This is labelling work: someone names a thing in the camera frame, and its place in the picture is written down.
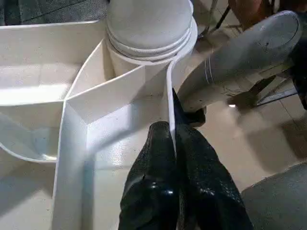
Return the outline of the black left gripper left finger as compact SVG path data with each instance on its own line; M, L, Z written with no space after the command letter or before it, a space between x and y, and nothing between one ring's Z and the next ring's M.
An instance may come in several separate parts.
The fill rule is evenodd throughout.
M133 163L120 202L120 230L174 230L179 213L179 182L169 123L150 125Z

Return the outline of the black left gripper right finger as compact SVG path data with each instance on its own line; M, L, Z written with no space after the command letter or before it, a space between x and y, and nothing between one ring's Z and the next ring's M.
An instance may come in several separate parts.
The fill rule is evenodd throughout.
M252 230L230 173L207 139L189 125L176 127L177 161L189 213L202 230Z

